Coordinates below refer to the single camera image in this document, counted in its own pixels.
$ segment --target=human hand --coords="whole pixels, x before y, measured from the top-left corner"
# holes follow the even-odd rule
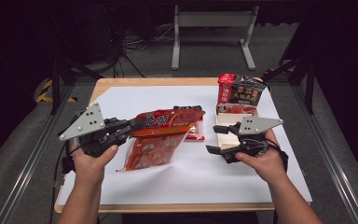
[[[116,156],[117,151],[118,146],[113,145],[98,158],[86,155],[81,149],[74,151],[72,156],[76,169],[75,184],[91,187],[101,185],[103,182],[104,167]]]
[[[266,131],[265,136],[278,146],[278,141],[271,129]],[[235,157],[237,160],[254,168],[257,174],[269,184],[274,184],[287,177],[283,168],[281,155],[275,149],[268,149],[263,156],[258,158],[249,156],[243,152],[238,152]]]

